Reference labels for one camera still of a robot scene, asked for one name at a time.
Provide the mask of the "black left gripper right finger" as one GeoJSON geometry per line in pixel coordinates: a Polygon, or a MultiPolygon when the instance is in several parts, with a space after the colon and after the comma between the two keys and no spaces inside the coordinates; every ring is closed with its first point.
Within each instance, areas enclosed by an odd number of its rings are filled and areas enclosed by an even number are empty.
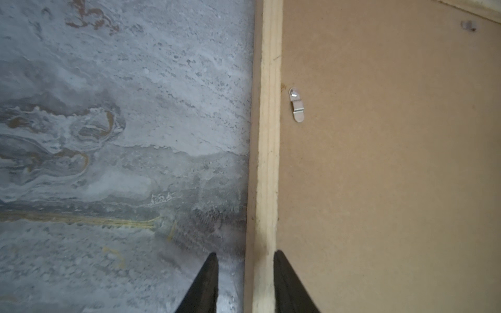
{"type": "Polygon", "coordinates": [[[273,282],[277,313],[320,313],[281,250],[273,257],[273,282]]]}

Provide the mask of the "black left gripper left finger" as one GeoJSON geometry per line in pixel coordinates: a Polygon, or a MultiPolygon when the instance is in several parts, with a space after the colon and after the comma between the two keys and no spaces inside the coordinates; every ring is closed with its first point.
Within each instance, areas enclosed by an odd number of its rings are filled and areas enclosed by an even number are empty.
{"type": "Polygon", "coordinates": [[[175,313],[216,313],[219,295],[219,261],[212,252],[199,270],[175,313]]]}

